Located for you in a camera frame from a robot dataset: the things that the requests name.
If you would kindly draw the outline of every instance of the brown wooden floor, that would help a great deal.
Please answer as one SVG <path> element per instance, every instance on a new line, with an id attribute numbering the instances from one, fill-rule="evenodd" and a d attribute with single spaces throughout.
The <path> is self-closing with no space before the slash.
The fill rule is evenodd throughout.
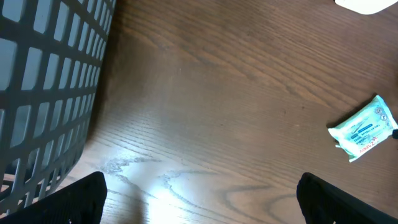
<path id="1" fill-rule="evenodd" d="M 105 173 L 103 223 L 303 223 L 312 172 L 398 217 L 398 142 L 350 164 L 327 125 L 398 114 L 398 5 L 118 0 L 92 132 L 62 186 Z"/>

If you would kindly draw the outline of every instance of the gray plastic basket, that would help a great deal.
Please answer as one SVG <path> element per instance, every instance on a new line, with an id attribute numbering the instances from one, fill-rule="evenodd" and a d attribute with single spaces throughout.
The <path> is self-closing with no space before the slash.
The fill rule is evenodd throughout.
<path id="1" fill-rule="evenodd" d="M 116 0 L 0 0 L 0 215 L 79 160 Z"/>

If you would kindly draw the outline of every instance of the label on packet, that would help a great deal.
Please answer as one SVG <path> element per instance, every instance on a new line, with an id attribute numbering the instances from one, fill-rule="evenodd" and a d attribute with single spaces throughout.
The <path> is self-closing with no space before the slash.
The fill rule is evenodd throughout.
<path id="1" fill-rule="evenodd" d="M 344 149 L 349 155 L 349 161 L 353 162 L 386 140 L 395 129 L 398 129 L 398 125 L 390 109 L 377 95 L 370 104 L 354 116 L 328 130 L 339 142 L 336 147 Z"/>

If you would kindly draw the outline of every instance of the tissue packet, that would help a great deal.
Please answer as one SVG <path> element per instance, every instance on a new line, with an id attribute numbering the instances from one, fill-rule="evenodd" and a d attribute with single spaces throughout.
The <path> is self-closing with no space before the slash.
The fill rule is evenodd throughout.
<path id="1" fill-rule="evenodd" d="M 336 147 L 343 148 L 349 155 L 349 161 L 353 162 L 386 140 L 395 129 L 398 129 L 398 125 L 390 109 L 377 95 L 354 116 L 328 130 L 340 144 Z"/>

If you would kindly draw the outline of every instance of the wood grain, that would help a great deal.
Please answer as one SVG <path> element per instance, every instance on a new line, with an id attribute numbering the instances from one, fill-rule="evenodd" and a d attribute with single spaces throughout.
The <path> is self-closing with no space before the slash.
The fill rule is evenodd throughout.
<path id="1" fill-rule="evenodd" d="M 398 114 L 398 5 L 119 0 L 82 158 L 103 223 L 303 223 L 312 172 L 398 217 L 398 143 L 350 164 L 326 126 L 380 94 Z"/>

